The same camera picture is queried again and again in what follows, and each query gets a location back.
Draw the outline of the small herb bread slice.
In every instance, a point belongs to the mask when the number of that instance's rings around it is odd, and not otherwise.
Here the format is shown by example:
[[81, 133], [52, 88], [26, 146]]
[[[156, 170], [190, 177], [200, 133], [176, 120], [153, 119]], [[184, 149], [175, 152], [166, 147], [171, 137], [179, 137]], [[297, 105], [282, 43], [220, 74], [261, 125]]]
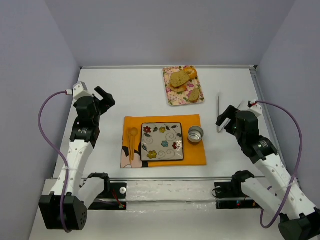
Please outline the small herb bread slice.
[[200, 97], [200, 90], [195, 88], [189, 92], [188, 100], [190, 103], [196, 103]]

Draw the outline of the metal tongs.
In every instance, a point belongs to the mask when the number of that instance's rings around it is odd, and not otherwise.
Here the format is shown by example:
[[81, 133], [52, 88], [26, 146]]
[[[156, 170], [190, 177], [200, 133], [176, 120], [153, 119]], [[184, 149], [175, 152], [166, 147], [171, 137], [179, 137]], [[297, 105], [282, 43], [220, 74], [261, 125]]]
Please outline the metal tongs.
[[[220, 109], [221, 109], [221, 104], [220, 104], [220, 102], [221, 102], [221, 92], [218, 92], [218, 94], [217, 94], [217, 102], [216, 102], [217, 116], [220, 115]], [[237, 109], [238, 109], [243, 103], [244, 103], [244, 101], [242, 100], [242, 101], [239, 103]], [[225, 127], [226, 127], [228, 124], [229, 124], [229, 121], [226, 122], [223, 126], [216, 126], [216, 132], [217, 132], [218, 134], [220, 134], [220, 133], [225, 129]]]

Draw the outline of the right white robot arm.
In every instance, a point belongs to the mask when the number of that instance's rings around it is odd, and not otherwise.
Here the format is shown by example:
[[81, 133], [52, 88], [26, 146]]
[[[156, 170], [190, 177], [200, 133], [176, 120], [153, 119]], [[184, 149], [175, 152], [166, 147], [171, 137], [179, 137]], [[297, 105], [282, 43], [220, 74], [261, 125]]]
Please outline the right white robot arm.
[[213, 195], [218, 199], [247, 196], [262, 212], [273, 215], [264, 229], [279, 220], [278, 229], [285, 240], [310, 240], [320, 234], [320, 209], [301, 190], [296, 175], [289, 174], [278, 150], [266, 137], [260, 135], [258, 117], [262, 115], [260, 101], [249, 102], [248, 110], [230, 105], [218, 116], [216, 125], [225, 120], [225, 131], [233, 135], [243, 154], [265, 176], [269, 189], [260, 184], [248, 170], [236, 172], [229, 182], [217, 183]]

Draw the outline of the large herb bread slice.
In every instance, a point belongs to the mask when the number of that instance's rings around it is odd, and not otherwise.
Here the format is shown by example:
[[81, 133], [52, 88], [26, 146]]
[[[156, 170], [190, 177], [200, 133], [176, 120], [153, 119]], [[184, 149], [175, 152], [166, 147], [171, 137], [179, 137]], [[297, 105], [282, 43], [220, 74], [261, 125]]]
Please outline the large herb bread slice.
[[174, 88], [178, 88], [178, 87], [186, 84], [189, 80], [190, 80], [190, 76], [184, 70], [174, 72], [170, 76], [170, 84]]

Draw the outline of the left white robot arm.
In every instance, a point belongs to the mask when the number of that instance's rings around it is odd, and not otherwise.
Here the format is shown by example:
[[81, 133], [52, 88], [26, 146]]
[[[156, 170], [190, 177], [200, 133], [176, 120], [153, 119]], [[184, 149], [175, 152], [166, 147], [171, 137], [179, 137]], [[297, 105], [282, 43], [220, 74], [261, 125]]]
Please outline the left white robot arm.
[[54, 186], [39, 199], [39, 209], [48, 230], [63, 230], [66, 233], [84, 228], [88, 209], [99, 194], [111, 188], [109, 175], [91, 173], [81, 185], [83, 172], [100, 135], [100, 118], [116, 102], [113, 96], [101, 87], [94, 89], [102, 99], [90, 93], [84, 82], [79, 81], [72, 89], [64, 91], [74, 99], [77, 117], [73, 123], [67, 155], [48, 139], [47, 143], [57, 151], [64, 166]]

